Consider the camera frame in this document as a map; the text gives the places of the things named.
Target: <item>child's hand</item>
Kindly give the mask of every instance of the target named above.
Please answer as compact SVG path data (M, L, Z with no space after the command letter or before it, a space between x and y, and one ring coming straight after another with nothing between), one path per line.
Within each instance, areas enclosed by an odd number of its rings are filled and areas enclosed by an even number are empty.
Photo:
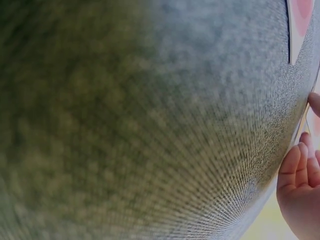
M309 104L320 117L320 96L311 93ZM303 133L279 169L277 200L281 213L300 240L320 239L320 151Z

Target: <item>gray fabric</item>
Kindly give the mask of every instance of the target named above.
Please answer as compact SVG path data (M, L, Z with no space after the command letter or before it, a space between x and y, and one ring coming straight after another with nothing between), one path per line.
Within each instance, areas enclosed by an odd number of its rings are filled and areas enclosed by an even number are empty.
M0 238L236 239L320 62L285 0L2 0Z

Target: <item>finger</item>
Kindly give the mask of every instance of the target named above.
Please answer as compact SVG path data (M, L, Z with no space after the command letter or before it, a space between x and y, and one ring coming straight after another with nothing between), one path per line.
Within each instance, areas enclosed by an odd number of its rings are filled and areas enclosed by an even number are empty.
M296 171L300 161L300 149L293 146L284 157L278 174L276 194L279 197L286 195L296 188Z
M320 151L319 150L315 151L315 158L316 158L318 164L320 164ZM320 186L320 170L318 172L314 173L313 176L311 176L311 183L309 183L309 184L313 188Z
M295 171L295 186L297 188L308 185L308 171L307 171L307 159L308 159L308 148L303 143L298 144L300 150L300 160Z
M317 161L320 165L320 150L315 150L315 158L317 159Z
M320 118L320 95L315 92L311 92L308 96L308 103L315 115Z
M304 143L308 148L308 157L307 157L307 175L308 175L308 183L311 187L315 187L319 184L320 181L320 166L318 160L316 158L315 149L312 143L312 139L310 135L304 132L300 141Z

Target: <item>fingernail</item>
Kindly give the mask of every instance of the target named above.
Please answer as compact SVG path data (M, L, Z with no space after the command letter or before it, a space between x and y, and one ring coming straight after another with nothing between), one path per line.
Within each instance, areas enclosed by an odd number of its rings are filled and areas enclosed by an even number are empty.
M311 92L308 96L309 101L320 101L320 95L316 92Z

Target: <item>textured fabric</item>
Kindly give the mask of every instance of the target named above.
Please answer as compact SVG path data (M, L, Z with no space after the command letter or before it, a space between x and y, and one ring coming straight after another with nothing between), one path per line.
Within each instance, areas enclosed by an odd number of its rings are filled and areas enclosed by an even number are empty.
M285 0L0 1L0 239L237 239L320 62Z

